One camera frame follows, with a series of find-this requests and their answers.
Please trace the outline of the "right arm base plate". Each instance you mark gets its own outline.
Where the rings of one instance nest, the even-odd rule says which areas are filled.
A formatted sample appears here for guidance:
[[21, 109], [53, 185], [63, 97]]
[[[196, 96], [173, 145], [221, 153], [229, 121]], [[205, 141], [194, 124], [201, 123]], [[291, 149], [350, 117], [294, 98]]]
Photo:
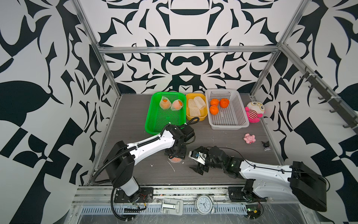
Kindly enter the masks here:
[[249, 187], [228, 187], [228, 194], [231, 202], [255, 203], [261, 200]]

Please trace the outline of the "orange being unwrapped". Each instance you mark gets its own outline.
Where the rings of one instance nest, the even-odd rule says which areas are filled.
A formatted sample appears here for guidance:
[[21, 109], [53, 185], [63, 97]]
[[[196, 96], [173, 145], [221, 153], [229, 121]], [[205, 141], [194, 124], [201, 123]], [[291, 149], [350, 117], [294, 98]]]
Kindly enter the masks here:
[[219, 103], [220, 103], [220, 101], [219, 101], [218, 99], [212, 99], [212, 100], [210, 101], [210, 105], [211, 105], [211, 106], [218, 106]]

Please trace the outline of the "netted orange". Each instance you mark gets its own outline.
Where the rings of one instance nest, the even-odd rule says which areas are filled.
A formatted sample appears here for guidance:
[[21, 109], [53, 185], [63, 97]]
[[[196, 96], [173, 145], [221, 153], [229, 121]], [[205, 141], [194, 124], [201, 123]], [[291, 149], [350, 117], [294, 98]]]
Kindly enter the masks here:
[[171, 110], [172, 111], [179, 111], [181, 110], [183, 107], [183, 102], [179, 99], [175, 100], [172, 104], [171, 104]]
[[230, 101], [228, 99], [221, 99], [219, 105], [221, 108], [227, 108], [229, 106]]
[[165, 97], [165, 96], [162, 96], [161, 100], [160, 100], [160, 103], [159, 103], [159, 107], [162, 109], [162, 110], [168, 110], [170, 109], [172, 106], [172, 103], [171, 101]]
[[210, 106], [209, 111], [212, 115], [217, 115], [219, 113], [219, 108], [217, 105], [212, 105]]
[[169, 156], [168, 159], [169, 159], [169, 162], [171, 162], [171, 163], [180, 163], [183, 161], [181, 158], [174, 157], [174, 156]]

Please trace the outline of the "white rectangular device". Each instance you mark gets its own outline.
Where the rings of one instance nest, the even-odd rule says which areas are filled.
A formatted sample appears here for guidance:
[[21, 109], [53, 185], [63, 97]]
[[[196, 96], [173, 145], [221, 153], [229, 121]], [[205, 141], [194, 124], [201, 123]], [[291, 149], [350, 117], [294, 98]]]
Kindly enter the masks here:
[[184, 201], [172, 199], [172, 198], [162, 199], [162, 205], [161, 205], [162, 214], [182, 216], [183, 210], [184, 210]]

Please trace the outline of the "green plastic basket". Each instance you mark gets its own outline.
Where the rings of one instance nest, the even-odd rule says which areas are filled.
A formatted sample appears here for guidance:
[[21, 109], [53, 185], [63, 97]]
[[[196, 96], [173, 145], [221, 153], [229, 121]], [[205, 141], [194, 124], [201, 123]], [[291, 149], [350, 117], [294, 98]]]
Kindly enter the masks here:
[[[179, 99], [182, 101], [183, 107], [178, 111], [173, 111], [171, 108], [163, 110], [159, 106], [162, 97], [167, 97], [171, 103]], [[186, 97], [183, 93], [157, 92], [152, 95], [145, 122], [145, 131], [151, 135], [157, 135], [168, 123], [176, 126], [186, 123]]]

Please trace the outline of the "white analog clock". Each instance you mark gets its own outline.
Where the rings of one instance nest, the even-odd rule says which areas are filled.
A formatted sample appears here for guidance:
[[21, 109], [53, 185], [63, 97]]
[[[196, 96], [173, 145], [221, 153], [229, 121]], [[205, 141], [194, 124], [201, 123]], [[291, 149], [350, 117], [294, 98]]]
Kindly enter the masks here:
[[201, 195], [195, 200], [196, 212], [200, 215], [208, 215], [214, 212], [213, 199], [208, 195]]

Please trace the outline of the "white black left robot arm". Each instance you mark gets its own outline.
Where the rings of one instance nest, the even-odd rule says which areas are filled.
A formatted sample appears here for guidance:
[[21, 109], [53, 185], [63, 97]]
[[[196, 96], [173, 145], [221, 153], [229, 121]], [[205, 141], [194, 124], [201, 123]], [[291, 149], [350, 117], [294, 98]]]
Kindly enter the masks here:
[[162, 150], [169, 159], [184, 159], [187, 145], [195, 141], [195, 133], [191, 125], [198, 123], [199, 120], [199, 117], [194, 117], [179, 126], [168, 123], [155, 136], [129, 144], [119, 141], [113, 146], [102, 166], [92, 175], [89, 184], [93, 186], [112, 184], [110, 204], [118, 220], [128, 222], [135, 218], [134, 215], [121, 216], [114, 208], [116, 190], [123, 192], [130, 203], [135, 204], [140, 198], [142, 190], [133, 176], [134, 167], [145, 158]]

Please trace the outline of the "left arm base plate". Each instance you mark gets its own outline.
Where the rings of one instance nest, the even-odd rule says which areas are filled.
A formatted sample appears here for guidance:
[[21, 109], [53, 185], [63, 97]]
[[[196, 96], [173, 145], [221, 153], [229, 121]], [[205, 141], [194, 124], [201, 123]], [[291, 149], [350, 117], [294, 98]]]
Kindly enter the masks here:
[[154, 188], [140, 188], [133, 196], [127, 196], [123, 190], [117, 188], [114, 194], [114, 203], [146, 203], [152, 201]]

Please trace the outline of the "small black figurine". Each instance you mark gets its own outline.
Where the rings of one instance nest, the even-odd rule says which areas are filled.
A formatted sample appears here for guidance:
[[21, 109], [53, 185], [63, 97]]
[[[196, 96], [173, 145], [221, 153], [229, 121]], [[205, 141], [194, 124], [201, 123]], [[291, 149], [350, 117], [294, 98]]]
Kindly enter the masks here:
[[262, 141], [262, 145], [264, 147], [264, 151], [270, 151], [270, 142], [269, 141], [266, 141], [266, 142], [263, 142]]

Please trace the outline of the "pink white plush doll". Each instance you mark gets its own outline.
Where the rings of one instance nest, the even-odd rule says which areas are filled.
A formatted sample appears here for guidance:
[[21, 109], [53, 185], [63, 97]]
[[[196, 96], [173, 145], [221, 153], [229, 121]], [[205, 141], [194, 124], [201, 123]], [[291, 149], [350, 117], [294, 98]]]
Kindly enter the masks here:
[[246, 105], [245, 111], [250, 123], [258, 123], [265, 114], [265, 106], [261, 102], [252, 101]]

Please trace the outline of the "white perforated plastic basket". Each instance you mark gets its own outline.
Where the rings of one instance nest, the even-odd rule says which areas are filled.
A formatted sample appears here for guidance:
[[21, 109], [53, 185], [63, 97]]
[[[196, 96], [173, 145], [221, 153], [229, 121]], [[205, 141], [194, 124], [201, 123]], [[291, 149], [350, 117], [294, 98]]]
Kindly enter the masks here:
[[245, 107], [237, 90], [232, 89], [208, 89], [205, 92], [207, 108], [213, 99], [228, 99], [227, 108], [219, 108], [216, 115], [208, 112], [208, 121], [213, 130], [239, 130], [249, 126]]

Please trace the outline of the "small circuit board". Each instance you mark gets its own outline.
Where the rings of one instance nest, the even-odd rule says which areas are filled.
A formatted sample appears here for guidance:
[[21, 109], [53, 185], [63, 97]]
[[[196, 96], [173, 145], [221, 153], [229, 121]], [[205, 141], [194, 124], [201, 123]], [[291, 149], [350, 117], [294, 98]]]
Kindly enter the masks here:
[[262, 215], [262, 211], [257, 205], [246, 205], [247, 214], [246, 218], [256, 220]]

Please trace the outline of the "white foam net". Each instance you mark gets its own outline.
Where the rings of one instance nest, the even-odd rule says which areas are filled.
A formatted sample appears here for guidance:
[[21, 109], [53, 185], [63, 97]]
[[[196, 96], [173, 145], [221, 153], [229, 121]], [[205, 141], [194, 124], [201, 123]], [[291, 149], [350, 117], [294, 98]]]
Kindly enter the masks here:
[[194, 97], [194, 103], [199, 110], [206, 108], [206, 103], [201, 96]]
[[194, 99], [188, 99], [187, 105], [190, 109], [198, 108]]
[[191, 117], [200, 117], [200, 109], [198, 108], [189, 108], [189, 114]]

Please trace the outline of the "small pink pig toy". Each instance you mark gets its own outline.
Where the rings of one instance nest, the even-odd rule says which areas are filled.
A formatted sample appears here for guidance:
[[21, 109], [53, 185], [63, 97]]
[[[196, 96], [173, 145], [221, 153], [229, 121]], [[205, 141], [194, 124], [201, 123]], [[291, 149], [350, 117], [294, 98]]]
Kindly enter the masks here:
[[256, 138], [255, 135], [250, 135], [249, 133], [244, 135], [243, 140], [247, 143], [247, 144], [251, 144], [251, 143], [255, 143], [256, 142]]

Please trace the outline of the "yellow plastic tub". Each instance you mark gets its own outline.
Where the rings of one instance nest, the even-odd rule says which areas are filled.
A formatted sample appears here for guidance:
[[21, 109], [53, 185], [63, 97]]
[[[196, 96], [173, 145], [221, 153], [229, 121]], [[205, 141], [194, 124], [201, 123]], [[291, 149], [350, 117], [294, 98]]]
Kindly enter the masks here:
[[[194, 99], [194, 97], [196, 97], [196, 96], [201, 96], [206, 103], [206, 97], [204, 96], [204, 94], [201, 94], [201, 93], [188, 93], [186, 95], [186, 102], [188, 103], [188, 99]], [[207, 105], [206, 105], [206, 108], [204, 108], [203, 110], [200, 110], [200, 115], [201, 115], [199, 117], [200, 121], [203, 121], [207, 117], [207, 115], [208, 115]], [[191, 120], [192, 118], [194, 118], [194, 117], [191, 117], [189, 114], [188, 105], [186, 106], [186, 117], [188, 120]]]

